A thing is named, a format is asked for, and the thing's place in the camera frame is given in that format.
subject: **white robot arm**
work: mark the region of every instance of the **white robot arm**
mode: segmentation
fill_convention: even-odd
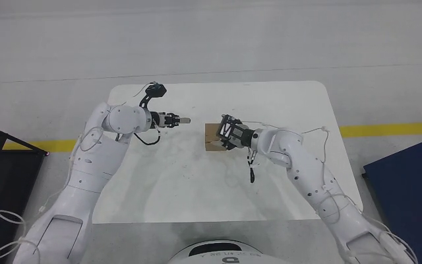
[[[31,227],[13,263],[79,263],[92,226],[92,212],[104,186],[119,169],[134,133],[155,127],[175,127],[190,119],[175,114],[150,112],[149,99],[161,97],[164,86],[152,83],[140,106],[110,106],[101,103],[86,122],[71,155],[67,184],[54,205]],[[104,131],[114,132],[112,139]]]
[[[301,133],[287,128],[251,130],[224,115],[218,136],[227,149],[249,147],[285,167],[289,180],[331,231],[347,263],[415,263],[406,247],[371,224],[324,163],[303,148]]]

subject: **tabletop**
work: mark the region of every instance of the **tabletop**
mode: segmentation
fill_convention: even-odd
[[[112,89],[108,104],[136,106],[144,85]],[[362,209],[338,124],[323,84],[301,82],[228,82],[165,84],[167,93],[151,99],[148,109],[190,117],[190,124],[162,129],[157,145],[132,138],[123,163],[104,187],[93,223],[218,222],[318,219],[287,179],[286,169],[257,156],[250,183],[247,149],[206,152],[204,124],[222,114],[277,127],[308,131],[326,126],[327,162],[345,194]],[[259,124],[249,124],[256,129]],[[153,129],[139,134],[155,141]],[[326,134],[305,135],[303,146],[323,157]]]

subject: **yellow floor stripe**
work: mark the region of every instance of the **yellow floor stripe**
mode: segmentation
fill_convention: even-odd
[[[391,135],[422,135],[422,123],[398,123],[388,125],[347,125],[340,127],[342,137],[380,137]],[[30,144],[48,152],[71,152],[76,139],[34,141]],[[4,150],[26,149],[16,143],[6,143]]]
[[[393,135],[421,135],[422,123],[386,125],[347,125],[340,127],[342,137],[379,137]]]
[[[48,152],[71,152],[74,145],[76,144],[76,139],[65,139],[65,140],[54,140],[54,141],[32,141],[29,142],[31,145],[44,149]],[[11,149],[27,149],[26,147],[18,143],[6,143],[3,147],[5,150]]]

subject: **small box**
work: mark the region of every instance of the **small box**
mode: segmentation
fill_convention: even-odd
[[[226,148],[213,144],[220,141],[216,136],[219,123],[205,123],[205,151],[224,151]]]

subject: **gray floor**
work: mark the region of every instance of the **gray floor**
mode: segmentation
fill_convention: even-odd
[[[339,125],[420,122],[422,2],[409,0],[0,0],[0,130],[75,139],[119,84],[323,83]],[[344,139],[362,166],[422,136]],[[65,180],[43,165],[25,217]]]

